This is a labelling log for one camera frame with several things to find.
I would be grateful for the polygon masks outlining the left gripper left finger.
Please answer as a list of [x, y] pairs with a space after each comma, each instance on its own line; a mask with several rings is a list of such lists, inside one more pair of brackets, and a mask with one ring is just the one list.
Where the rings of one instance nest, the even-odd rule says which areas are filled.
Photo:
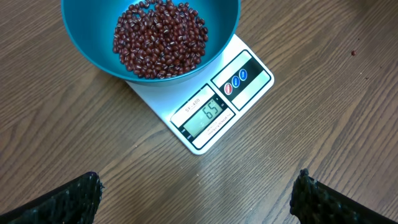
[[46, 194], [1, 215], [1, 223], [91, 224], [104, 186], [96, 172], [87, 172]]

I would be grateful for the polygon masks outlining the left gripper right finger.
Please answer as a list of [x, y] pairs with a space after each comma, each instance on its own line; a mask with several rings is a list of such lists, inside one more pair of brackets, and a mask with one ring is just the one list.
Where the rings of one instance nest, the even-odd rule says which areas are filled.
[[289, 205], [302, 224], [397, 224], [313, 179], [307, 169], [299, 172]]

